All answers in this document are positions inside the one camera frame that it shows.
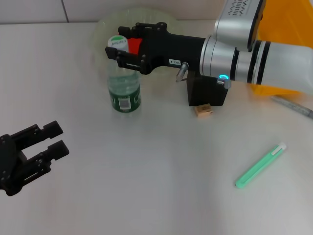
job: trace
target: green pen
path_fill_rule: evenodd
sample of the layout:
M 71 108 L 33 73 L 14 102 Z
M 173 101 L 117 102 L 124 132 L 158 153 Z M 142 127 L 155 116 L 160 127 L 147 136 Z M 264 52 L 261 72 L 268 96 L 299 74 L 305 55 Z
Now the green pen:
M 268 154 L 266 154 L 257 164 L 248 170 L 235 185 L 237 188 L 244 188 L 251 180 L 253 180 L 262 170 L 271 164 L 287 146 L 284 143 L 276 145 Z

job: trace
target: bottle cap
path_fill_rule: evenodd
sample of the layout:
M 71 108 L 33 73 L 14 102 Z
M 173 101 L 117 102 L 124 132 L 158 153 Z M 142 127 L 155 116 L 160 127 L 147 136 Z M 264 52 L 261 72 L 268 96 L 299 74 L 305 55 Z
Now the bottle cap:
M 115 35 L 111 37 L 108 41 L 108 47 L 113 47 L 118 50 L 129 52 L 127 38 L 121 35 Z

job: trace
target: white table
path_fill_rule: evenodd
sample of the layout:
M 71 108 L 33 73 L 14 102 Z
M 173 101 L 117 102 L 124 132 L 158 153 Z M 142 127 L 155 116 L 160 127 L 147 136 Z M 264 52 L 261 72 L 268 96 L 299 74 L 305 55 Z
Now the white table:
M 205 36 L 208 22 L 185 22 Z M 57 120 L 70 154 L 13 196 L 0 192 L 3 235 L 311 235 L 313 121 L 233 83 L 197 119 L 186 84 L 142 79 L 122 115 L 90 65 L 93 23 L 0 26 L 0 134 Z M 313 98 L 297 100 L 313 108 Z M 245 189 L 235 180 L 280 141 L 288 150 Z

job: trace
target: yellow box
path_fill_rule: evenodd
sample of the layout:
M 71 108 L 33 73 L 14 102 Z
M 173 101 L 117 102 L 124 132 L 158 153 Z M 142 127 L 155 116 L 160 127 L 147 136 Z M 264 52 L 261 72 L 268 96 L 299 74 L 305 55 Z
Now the yellow box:
M 267 0 L 259 39 L 313 48 L 313 7 L 310 0 Z M 274 87 L 251 85 L 255 94 L 298 94 Z

